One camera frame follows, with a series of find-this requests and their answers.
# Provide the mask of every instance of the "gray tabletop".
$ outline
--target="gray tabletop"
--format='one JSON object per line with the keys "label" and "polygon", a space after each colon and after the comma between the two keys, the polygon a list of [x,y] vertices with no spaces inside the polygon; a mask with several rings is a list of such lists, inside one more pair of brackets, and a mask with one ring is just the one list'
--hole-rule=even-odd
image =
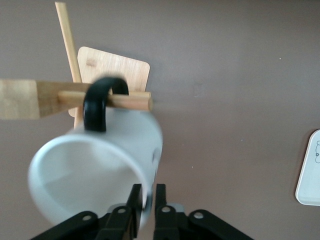
{"label": "gray tabletop", "polygon": [[[320,208],[295,190],[320,128],[320,2],[67,0],[77,48],[150,64],[163,131],[156,177],[170,202],[206,209],[256,240],[319,238]],[[0,78],[71,82],[54,1],[0,0]],[[73,126],[62,113],[0,120],[0,239],[51,227],[27,174]],[[138,239],[152,239],[154,216]]]}

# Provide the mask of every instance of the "wooden dowel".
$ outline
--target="wooden dowel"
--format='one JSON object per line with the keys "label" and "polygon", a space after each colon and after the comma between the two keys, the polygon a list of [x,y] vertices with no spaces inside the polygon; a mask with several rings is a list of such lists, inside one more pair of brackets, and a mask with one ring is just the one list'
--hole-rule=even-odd
{"label": "wooden dowel", "polygon": [[[82,105],[85,92],[81,91],[59,91],[58,99],[62,104]],[[150,93],[131,92],[130,95],[113,94],[108,96],[107,106],[122,109],[151,111],[153,101]]]}
{"label": "wooden dowel", "polygon": [[[58,14],[62,36],[64,40],[66,54],[68,56],[71,75],[74,83],[81,83],[81,74],[79,63],[76,55],[75,42],[71,31],[67,5],[65,2],[55,2],[55,8]],[[76,127],[83,120],[82,107],[77,107],[75,110],[74,127]]]}

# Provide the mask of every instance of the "mug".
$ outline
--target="mug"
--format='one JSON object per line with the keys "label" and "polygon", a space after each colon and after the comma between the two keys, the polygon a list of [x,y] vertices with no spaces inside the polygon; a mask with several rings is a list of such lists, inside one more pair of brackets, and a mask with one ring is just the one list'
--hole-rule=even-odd
{"label": "mug", "polygon": [[161,158],[161,128],[150,112],[106,108],[106,95],[128,94],[120,78],[93,83],[83,104],[83,124],[46,143],[33,157],[30,194],[39,211],[59,224],[83,211],[104,216],[142,185],[142,227],[151,212]]}

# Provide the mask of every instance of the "white mug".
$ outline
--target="white mug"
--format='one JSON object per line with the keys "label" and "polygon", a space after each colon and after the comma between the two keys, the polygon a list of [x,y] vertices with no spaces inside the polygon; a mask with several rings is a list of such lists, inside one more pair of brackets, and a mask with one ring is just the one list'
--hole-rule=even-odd
{"label": "white mug", "polygon": [[163,144],[160,126],[150,112],[104,110],[106,131],[88,130],[84,113],[84,125],[46,143],[31,161],[31,196],[53,224],[82,211],[100,218],[112,205],[127,202],[133,184],[142,184],[140,227],[150,215]]}

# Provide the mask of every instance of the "silver bolt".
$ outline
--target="silver bolt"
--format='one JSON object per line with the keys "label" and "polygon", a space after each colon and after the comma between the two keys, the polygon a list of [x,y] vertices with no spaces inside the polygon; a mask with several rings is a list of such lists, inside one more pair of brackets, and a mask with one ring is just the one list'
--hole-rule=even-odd
{"label": "silver bolt", "polygon": [[162,211],[163,213],[169,213],[169,212],[171,211],[171,209],[170,209],[170,207],[168,207],[168,206],[164,206],[164,207],[161,209],[161,211]]}
{"label": "silver bolt", "polygon": [[90,215],[86,215],[82,218],[83,221],[88,221],[91,219],[91,216]]}
{"label": "silver bolt", "polygon": [[203,219],[204,218],[204,215],[201,212],[198,212],[198,211],[193,216],[196,219]]}
{"label": "silver bolt", "polygon": [[123,214],[123,213],[125,213],[126,212],[126,210],[124,209],[124,208],[120,208],[119,210],[118,210],[118,214]]}

